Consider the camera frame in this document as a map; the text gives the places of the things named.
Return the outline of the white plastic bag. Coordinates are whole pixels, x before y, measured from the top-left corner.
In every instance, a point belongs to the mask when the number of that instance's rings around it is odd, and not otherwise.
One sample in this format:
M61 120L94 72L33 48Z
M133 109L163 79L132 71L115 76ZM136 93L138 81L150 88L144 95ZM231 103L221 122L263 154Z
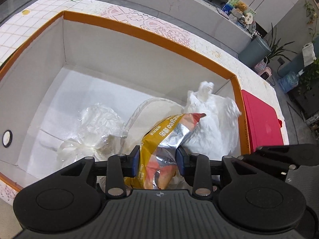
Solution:
M238 146L238 118L241 112L229 97L213 94L214 84L203 81L198 91L189 91L185 113L204 113L191 137L183 144L189 153L220 160Z

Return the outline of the yellow foil snack bag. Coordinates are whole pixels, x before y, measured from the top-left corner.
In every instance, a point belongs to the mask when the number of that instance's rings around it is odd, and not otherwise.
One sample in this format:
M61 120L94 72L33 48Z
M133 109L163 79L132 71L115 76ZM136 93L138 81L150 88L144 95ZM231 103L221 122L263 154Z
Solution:
M135 177L125 177L125 185L133 189L166 189L177 173L178 147L205 116L205 113L183 113L158 122L142 138L138 172Z

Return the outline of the clear plastic bag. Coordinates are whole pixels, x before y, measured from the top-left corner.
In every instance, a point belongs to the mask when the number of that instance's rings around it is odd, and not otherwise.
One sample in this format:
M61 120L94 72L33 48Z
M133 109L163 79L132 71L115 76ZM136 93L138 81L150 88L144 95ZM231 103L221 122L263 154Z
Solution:
M141 103L125 122L113 109L95 104L82 112L80 126L57 151L57 169L84 157L106 161L140 144L143 136L160 120L183 112L183 106L165 98L151 98Z

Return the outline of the red transparent storage box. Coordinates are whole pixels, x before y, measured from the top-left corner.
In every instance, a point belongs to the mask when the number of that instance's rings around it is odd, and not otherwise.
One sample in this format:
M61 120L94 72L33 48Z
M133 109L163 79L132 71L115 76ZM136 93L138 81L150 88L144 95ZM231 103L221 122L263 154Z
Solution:
M254 153L262 146L282 146L282 122L278 119L275 110L264 101L242 90L248 122L250 152Z

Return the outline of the orange white cardboard box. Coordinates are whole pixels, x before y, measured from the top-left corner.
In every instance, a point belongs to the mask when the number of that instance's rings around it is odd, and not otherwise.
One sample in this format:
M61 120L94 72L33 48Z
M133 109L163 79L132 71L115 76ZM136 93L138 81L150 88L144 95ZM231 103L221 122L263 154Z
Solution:
M1 65L1 183L19 191L53 171L60 139L101 103L127 121L145 100L185 104L211 81L240 112L236 154L248 153L238 78L208 56L145 29L72 11L53 16Z

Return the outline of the dark cabinet with vines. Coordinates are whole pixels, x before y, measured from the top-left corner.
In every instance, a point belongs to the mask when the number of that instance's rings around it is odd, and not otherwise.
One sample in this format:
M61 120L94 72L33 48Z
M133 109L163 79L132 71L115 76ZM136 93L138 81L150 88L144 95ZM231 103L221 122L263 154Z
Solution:
M303 68L298 86L288 92L289 98L299 108L308 125L318 122L318 37L313 45L316 59Z

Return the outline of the pink small heater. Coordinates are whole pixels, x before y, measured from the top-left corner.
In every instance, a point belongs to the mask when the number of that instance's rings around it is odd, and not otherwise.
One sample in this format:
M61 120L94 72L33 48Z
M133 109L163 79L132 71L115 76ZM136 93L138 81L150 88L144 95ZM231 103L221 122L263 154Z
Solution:
M268 67L267 57L263 58L258 64L256 64L253 70L264 80L268 80L272 75L272 71Z

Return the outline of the blue water jug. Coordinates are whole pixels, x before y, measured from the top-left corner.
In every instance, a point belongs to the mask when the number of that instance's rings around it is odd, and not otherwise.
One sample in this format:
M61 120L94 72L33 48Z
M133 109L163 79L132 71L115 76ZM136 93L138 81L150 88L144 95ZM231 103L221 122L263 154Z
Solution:
M298 86L300 74L290 71L284 77L278 80L278 84L282 91L286 94L293 88Z

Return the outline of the grey-green trash bin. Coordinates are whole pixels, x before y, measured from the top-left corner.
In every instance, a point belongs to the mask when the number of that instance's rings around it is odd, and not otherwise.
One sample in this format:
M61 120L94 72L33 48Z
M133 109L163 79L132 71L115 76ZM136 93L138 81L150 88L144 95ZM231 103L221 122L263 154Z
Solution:
M269 53L271 53L271 48L263 38L257 35L247 47L238 54L238 59L252 69Z

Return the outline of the green potted plant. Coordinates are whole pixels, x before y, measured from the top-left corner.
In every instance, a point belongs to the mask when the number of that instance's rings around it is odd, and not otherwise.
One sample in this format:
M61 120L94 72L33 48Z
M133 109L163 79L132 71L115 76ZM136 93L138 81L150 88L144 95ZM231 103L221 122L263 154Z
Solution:
M268 61L271 61L276 57L283 57L286 60L291 61L286 53L297 54L295 51L287 48L289 45L293 44L294 41L281 44L281 39L282 38L277 38L277 28L271 24L270 40L266 40L266 43L270 48L270 53L267 55Z

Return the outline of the white hanging bag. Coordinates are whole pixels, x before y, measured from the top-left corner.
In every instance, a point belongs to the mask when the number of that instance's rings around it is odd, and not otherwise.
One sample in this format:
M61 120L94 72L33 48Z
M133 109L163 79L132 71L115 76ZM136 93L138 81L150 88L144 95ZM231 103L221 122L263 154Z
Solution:
M302 48L303 64L306 68L316 60L314 45L312 42L307 43Z

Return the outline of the teddy bear toy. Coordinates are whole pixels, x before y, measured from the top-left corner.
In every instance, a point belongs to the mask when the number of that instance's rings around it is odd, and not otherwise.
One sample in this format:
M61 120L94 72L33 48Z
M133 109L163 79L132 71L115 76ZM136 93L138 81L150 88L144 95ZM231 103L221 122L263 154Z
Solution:
M247 11L248 6L243 1L238 1L236 4L234 4L234 8L237 11L241 11L242 13L244 13L245 11Z

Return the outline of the green picture card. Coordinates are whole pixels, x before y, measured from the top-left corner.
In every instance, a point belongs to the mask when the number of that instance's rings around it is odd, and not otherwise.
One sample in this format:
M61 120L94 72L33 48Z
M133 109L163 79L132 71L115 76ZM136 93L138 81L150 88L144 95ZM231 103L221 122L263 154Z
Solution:
M242 21L243 24L246 25L251 24L256 15L256 12L250 9L242 0L228 0L223 6L222 11L225 12L232 21Z

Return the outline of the white patterned tablecloth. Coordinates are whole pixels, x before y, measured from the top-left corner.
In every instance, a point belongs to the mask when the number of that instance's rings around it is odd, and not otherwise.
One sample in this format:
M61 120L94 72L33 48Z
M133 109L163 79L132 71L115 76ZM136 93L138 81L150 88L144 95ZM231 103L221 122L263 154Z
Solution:
M81 12L126 23L158 34L210 58L234 73L243 90L258 97L276 111L281 125L283 143L284 145L289 144L287 128L277 94L256 73L249 70L225 49L219 48L212 41L201 38L198 34L187 31L185 27L179 27L158 17L124 6L97 0L38 0L31 2L25 9L19 9L1 24L1 66L4 66L5 61L13 56L21 45L26 44L31 35L64 11Z

